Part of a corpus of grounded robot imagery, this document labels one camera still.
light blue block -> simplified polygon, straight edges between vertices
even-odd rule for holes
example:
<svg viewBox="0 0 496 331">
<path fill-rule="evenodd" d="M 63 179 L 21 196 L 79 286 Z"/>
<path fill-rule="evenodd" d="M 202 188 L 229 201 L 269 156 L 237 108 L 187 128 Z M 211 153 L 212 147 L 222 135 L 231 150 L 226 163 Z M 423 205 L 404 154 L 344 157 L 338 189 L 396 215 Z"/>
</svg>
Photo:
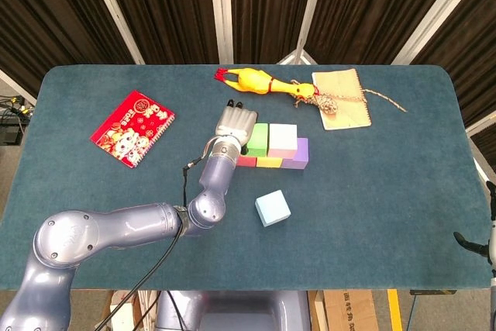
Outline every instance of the light blue block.
<svg viewBox="0 0 496 331">
<path fill-rule="evenodd" d="M 287 219 L 291 215 L 281 190 L 274 191 L 255 201 L 263 226 L 269 226 Z"/>
</svg>

yellow rubber chicken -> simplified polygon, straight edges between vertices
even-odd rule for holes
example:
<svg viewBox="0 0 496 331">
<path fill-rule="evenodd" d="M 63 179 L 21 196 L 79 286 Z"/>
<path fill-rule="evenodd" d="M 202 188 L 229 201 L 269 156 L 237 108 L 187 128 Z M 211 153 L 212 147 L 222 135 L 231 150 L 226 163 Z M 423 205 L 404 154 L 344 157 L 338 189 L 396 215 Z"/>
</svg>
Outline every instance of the yellow rubber chicken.
<svg viewBox="0 0 496 331">
<path fill-rule="evenodd" d="M 225 74 L 236 74 L 238 81 L 227 80 Z M 215 73 L 215 79 L 223 81 L 229 87 L 241 92 L 253 92 L 265 95 L 270 92 L 283 92 L 296 97 L 311 98 L 315 94 L 315 86 L 309 83 L 289 84 L 271 77 L 265 71 L 250 67 L 243 69 L 222 69 Z"/>
</svg>

table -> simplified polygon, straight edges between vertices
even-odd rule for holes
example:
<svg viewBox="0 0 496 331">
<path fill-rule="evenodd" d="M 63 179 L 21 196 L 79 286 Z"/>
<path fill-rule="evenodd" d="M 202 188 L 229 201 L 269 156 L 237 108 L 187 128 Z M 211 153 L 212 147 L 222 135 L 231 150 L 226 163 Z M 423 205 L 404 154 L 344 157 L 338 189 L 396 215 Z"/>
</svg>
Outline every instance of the table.
<svg viewBox="0 0 496 331">
<path fill-rule="evenodd" d="M 486 288 L 487 262 L 453 238 L 486 242 L 488 206 L 471 158 L 452 82 L 435 66 L 356 66 L 372 126 L 324 131 L 317 108 L 285 94 L 240 93 L 213 79 L 218 66 L 56 67 L 44 78 L 0 225 L 0 288 L 18 288 L 33 234 L 65 209 L 107 212 L 181 203 L 181 168 L 197 157 L 229 98 L 259 122 L 294 123 L 309 138 L 304 171 L 236 169 L 222 223 L 187 237 L 145 288 Z M 263 65 L 281 80 L 350 66 Z M 89 136 L 137 89 L 177 118 L 136 169 Z M 202 167 L 188 177 L 201 189 Z M 255 198 L 281 189 L 291 217 L 263 228 Z M 106 250 L 81 265 L 74 288 L 131 288 L 169 240 Z"/>
</svg>

foam cube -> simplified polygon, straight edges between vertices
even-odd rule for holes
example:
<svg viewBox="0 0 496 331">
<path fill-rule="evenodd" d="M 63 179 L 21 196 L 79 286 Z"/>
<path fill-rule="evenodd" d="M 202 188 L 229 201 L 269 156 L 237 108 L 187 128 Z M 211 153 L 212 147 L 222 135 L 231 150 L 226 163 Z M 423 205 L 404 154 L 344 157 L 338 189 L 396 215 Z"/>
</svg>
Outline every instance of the foam cube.
<svg viewBox="0 0 496 331">
<path fill-rule="evenodd" d="M 282 158 L 258 157 L 257 167 L 281 168 Z"/>
<path fill-rule="evenodd" d="M 269 125 L 267 123 L 256 123 L 250 141 L 246 145 L 248 157 L 266 157 L 269 143 Z"/>
<path fill-rule="evenodd" d="M 295 124 L 270 124 L 268 157 L 293 159 L 297 149 Z"/>
<path fill-rule="evenodd" d="M 281 190 L 274 191 L 255 201 L 263 226 L 269 226 L 287 219 L 291 215 Z"/>
<path fill-rule="evenodd" d="M 255 157 L 245 157 L 244 155 L 240 155 L 236 163 L 236 166 L 241 167 L 255 167 L 256 165 L 257 159 Z"/>
<path fill-rule="evenodd" d="M 298 138 L 298 150 L 293 159 L 283 159 L 281 168 L 304 170 L 308 164 L 308 139 Z"/>
</svg>

red notebook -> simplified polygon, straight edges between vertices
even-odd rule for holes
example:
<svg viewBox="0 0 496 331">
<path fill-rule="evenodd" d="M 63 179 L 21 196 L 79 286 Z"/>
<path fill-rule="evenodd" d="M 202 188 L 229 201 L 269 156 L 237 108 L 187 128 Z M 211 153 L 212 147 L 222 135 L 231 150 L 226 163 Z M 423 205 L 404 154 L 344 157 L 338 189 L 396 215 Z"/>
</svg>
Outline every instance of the red notebook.
<svg viewBox="0 0 496 331">
<path fill-rule="evenodd" d="M 174 113 L 132 91 L 90 137 L 107 153 L 134 168 L 174 120 Z"/>
</svg>

